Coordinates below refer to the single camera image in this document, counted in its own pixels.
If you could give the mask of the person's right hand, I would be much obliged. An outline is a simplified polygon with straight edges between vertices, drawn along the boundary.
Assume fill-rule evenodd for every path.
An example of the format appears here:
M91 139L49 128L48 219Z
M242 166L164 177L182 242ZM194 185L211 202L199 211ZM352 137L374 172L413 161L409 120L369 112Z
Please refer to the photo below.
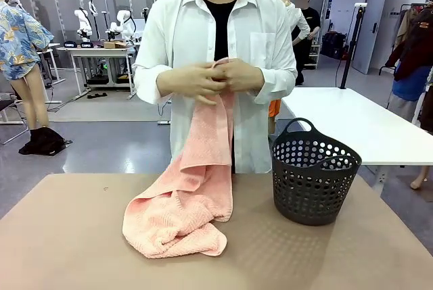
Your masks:
M211 99L227 86L225 73L213 63L198 63L161 72L156 85L161 97L170 94L194 98L206 105L215 105Z

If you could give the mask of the person's left hand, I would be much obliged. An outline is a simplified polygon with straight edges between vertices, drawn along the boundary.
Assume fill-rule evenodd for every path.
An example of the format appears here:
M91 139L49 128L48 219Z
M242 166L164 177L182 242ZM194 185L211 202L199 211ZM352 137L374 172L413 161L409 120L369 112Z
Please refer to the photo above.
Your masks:
M221 65L227 88L232 92L260 91L265 83L260 68L240 59L230 59Z

